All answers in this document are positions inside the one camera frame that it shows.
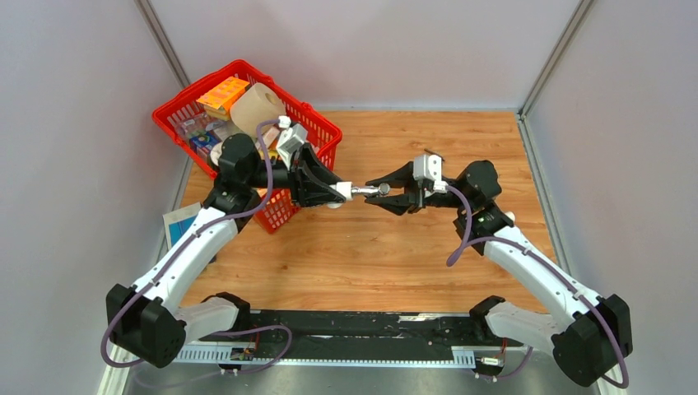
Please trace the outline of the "red plastic shopping basket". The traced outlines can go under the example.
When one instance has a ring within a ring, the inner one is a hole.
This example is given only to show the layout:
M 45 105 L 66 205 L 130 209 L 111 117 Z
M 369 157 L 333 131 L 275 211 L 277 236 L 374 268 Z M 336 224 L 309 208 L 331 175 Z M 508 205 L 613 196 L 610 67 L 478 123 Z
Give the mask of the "red plastic shopping basket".
M 176 130 L 183 121 L 204 113 L 196 99 L 228 77 L 248 81 L 250 87 L 261 82 L 273 90 L 285 105 L 286 116 L 308 131 L 307 142 L 331 171 L 342 133 L 311 105 L 298 101 L 271 77 L 241 59 L 194 82 L 153 112 L 154 122 L 214 178 L 213 188 L 202 203 L 202 211 L 210 219 L 203 225 L 196 224 L 194 234 L 201 236 L 204 230 L 224 221 L 232 221 L 234 230 L 242 231 L 252 217 L 272 233 L 302 208 L 291 200 L 291 168 L 284 165 L 276 151 L 280 134 L 277 120 L 262 121 L 256 129 L 257 138 L 238 134 L 222 140 L 223 155 L 219 160 L 197 157 L 188 144 L 189 137 Z

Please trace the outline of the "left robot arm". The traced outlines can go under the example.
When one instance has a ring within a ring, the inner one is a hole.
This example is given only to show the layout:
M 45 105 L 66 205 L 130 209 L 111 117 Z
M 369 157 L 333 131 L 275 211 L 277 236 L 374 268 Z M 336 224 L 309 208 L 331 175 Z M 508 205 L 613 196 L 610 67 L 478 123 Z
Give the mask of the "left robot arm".
M 222 292 L 186 308 L 180 303 L 214 256 L 265 208 L 270 197 L 260 197 L 257 188 L 272 190 L 279 183 L 302 207 L 347 200 L 336 189 L 341 178 L 308 142 L 293 153 L 291 168 L 274 167 L 267 149 L 256 147 L 246 134 L 235 134 L 222 143 L 217 166 L 213 190 L 179 241 L 131 286 L 117 284 L 109 291 L 109 324 L 100 344 L 108 365 L 128 367 L 109 357 L 109 343 L 134 355 L 131 365 L 147 362 L 162 368 L 190 342 L 218 333 L 237 342 L 250 334 L 252 320 L 242 312 L 244 303 L 231 294 Z

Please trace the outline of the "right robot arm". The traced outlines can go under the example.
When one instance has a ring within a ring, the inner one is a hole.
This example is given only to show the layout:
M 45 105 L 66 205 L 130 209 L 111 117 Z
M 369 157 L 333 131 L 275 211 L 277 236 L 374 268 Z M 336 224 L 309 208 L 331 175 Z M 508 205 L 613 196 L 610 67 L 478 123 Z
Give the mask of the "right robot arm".
M 628 388 L 626 357 L 633 351 L 629 305 L 619 295 L 603 296 L 582 284 L 533 245 L 514 215 L 496 204 L 502 188 L 492 162 L 473 161 L 452 179 L 443 175 L 438 156 L 423 155 L 368 185 L 378 191 L 366 202 L 398 216 L 426 207 L 456 209 L 454 226 L 461 243 L 447 265 L 452 267 L 472 248 L 505 269 L 547 310 L 535 313 L 490 296 L 470 311 L 469 331 L 476 342 L 511 339 L 546 352 L 579 386 L 602 379 Z

